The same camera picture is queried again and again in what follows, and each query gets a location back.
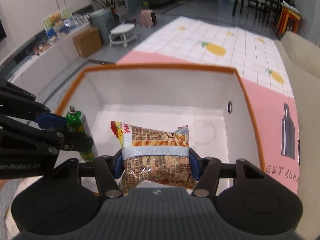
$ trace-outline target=metal bolt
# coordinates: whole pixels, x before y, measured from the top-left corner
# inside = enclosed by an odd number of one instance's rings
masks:
[[[106,191],[106,196],[108,198],[117,198],[117,197],[120,197],[121,194],[122,194],[121,191],[117,189],[111,189]]]
[[[56,135],[58,135],[60,138],[64,138],[64,135],[60,132],[56,132]]]
[[[58,153],[58,150],[57,150],[55,147],[53,147],[53,146],[49,146],[49,147],[48,147],[48,150],[49,150],[49,152],[51,152],[52,154],[57,154],[57,153]]]
[[[193,195],[195,195],[196,197],[207,197],[209,196],[209,191],[207,191],[206,189],[196,189],[193,192]]]

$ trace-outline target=white stool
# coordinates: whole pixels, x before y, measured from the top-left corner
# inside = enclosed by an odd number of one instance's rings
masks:
[[[113,28],[110,31],[109,34],[109,39],[110,39],[110,46],[112,47],[113,44],[123,44],[123,46],[126,48],[128,47],[128,42],[132,41],[132,40],[137,40],[137,35],[135,32],[135,25],[132,23],[127,23],[127,24],[120,24],[117,27]],[[133,36],[131,36],[130,38],[126,37],[126,34],[130,31],[133,31]],[[115,36],[123,36],[123,40],[121,41],[113,41],[112,38]]]

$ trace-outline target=gray trash bin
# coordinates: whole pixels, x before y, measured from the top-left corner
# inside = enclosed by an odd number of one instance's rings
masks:
[[[108,45],[110,41],[109,41],[109,33],[106,29],[106,22],[108,22],[108,25],[110,23],[114,23],[113,17],[112,17],[112,11],[109,8],[95,11],[92,14],[90,14],[90,22],[92,26],[99,28],[99,34],[100,34],[102,44]]]

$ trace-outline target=noodle snack package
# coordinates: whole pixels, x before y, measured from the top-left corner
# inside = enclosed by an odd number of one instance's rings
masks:
[[[124,174],[119,187],[123,193],[143,180],[185,188],[195,186],[189,165],[187,126],[163,132],[112,121],[111,129],[122,148]]]

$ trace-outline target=beige sofa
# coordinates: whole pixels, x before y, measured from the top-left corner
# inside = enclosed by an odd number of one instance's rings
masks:
[[[303,216],[297,232],[307,240],[320,235],[320,48],[295,33],[275,41],[292,86],[300,134],[298,196]]]

